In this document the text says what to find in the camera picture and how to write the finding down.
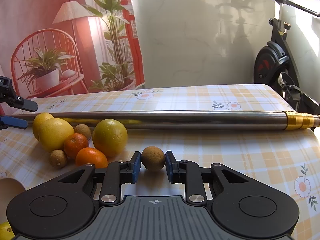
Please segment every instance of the white cup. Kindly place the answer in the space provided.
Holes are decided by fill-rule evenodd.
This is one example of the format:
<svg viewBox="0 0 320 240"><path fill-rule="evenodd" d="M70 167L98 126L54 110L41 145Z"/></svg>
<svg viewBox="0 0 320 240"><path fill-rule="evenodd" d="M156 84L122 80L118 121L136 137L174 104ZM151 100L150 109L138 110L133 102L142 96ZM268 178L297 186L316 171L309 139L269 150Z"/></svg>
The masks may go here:
<svg viewBox="0 0 320 240"><path fill-rule="evenodd" d="M0 179L0 224L7 221L7 206L9 202L20 193L26 191L24 186L12 178Z"/></svg>

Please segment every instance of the table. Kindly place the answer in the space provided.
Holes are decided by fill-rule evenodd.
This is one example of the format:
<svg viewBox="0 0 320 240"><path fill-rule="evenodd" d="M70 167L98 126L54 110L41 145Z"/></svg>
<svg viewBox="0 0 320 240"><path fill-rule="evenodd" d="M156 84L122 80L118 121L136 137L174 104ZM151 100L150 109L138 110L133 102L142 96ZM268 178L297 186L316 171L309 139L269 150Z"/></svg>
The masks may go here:
<svg viewBox="0 0 320 240"><path fill-rule="evenodd" d="M270 87L261 84L129 90L34 100L39 104L39 113L293 110ZM18 110L16 114L28 112ZM177 160L194 161L200 167L223 163L287 193L300 209L292 236L296 240L320 238L320 205L317 202L320 197L320 148L310 129L273 132L129 130L125 151L109 161L129 160L134 151L142 152L150 145L164 152L171 150ZM70 161L62 170L53 169L48 162L48 153L33 137L31 128L2 130L0 149L0 177L15 178L27 189L75 167ZM205 188L210 199L208 185ZM184 185L171 185L165 169L152 174L142 166L137 184L122 186L124 195L184 195Z"/></svg>

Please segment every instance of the gray ribbed surface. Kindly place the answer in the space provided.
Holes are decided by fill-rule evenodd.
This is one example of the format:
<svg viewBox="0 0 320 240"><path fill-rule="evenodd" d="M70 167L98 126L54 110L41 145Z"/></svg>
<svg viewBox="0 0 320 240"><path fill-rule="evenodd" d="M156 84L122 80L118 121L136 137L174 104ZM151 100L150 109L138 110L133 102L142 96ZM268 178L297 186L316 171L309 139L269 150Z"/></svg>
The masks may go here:
<svg viewBox="0 0 320 240"><path fill-rule="evenodd" d="M180 196L127 196L120 206L104 207L86 229L65 240L237 240L218 227L207 210ZM17 240L26 240L23 236Z"/></svg>

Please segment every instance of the yellow lemon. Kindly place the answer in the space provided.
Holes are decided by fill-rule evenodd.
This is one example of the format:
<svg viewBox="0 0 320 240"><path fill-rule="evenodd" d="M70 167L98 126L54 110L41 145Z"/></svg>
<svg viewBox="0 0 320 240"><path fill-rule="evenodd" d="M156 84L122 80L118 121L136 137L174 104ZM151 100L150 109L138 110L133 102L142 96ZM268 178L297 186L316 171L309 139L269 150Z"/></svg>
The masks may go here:
<svg viewBox="0 0 320 240"><path fill-rule="evenodd" d="M54 118L51 114L49 113L41 113L36 116L36 118L32 122L32 131L33 135L35 138L39 141L39 128L40 125L48 119Z"/></svg>
<svg viewBox="0 0 320 240"><path fill-rule="evenodd" d="M73 127L67 121L51 118L40 126L39 142L47 152L63 150L64 141L74 132Z"/></svg>
<svg viewBox="0 0 320 240"><path fill-rule="evenodd" d="M107 157L120 154L127 143L128 133L124 125L113 119L102 120L93 130L94 147Z"/></svg>
<svg viewBox="0 0 320 240"><path fill-rule="evenodd" d="M11 226L8 222L4 222L0 225L0 240L11 240L14 238Z"/></svg>

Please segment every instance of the lamp shade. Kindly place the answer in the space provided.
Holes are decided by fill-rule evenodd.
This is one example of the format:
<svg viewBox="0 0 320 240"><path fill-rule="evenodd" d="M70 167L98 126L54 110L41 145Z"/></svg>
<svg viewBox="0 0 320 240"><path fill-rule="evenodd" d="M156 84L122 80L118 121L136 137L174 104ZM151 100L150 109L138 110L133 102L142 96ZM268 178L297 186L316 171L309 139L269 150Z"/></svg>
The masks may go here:
<svg viewBox="0 0 320 240"><path fill-rule="evenodd" d="M61 5L53 23L64 22L67 20L73 20L81 17L95 16L93 13L87 11L77 1L65 2Z"/></svg>

